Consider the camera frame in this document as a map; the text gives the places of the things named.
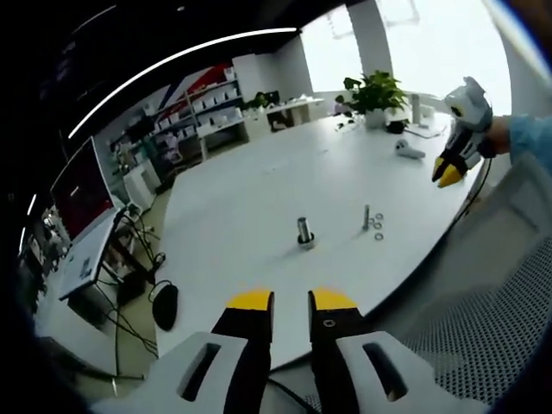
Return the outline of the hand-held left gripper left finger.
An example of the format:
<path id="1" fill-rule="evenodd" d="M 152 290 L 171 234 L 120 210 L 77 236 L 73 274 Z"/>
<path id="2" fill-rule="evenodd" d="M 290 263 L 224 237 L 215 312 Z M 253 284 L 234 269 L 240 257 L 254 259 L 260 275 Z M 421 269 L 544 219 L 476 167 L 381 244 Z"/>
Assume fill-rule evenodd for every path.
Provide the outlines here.
<path id="1" fill-rule="evenodd" d="M 196 332 L 160 357 L 125 398 L 95 413 L 257 413 L 271 368 L 273 292 L 256 289 L 228 301 L 209 332 Z"/>

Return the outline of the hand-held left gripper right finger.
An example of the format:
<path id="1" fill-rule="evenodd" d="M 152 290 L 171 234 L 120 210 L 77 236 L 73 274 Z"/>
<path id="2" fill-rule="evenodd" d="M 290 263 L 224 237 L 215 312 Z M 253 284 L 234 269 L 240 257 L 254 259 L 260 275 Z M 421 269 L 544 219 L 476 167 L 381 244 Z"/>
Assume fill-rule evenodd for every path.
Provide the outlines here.
<path id="1" fill-rule="evenodd" d="M 439 386 L 433 367 L 396 338 L 372 331 L 344 293 L 308 293 L 311 370 L 324 413 L 485 413 Z"/>

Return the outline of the person's right hand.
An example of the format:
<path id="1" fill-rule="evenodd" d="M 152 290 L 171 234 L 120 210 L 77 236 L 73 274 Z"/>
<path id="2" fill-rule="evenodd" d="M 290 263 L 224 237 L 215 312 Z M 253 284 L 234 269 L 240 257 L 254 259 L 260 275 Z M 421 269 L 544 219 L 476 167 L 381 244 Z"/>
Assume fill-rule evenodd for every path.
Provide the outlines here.
<path id="1" fill-rule="evenodd" d="M 509 116 L 495 116 L 486 132 L 486 138 L 491 142 L 496 155 L 510 152 L 511 140 L 509 123 Z"/>

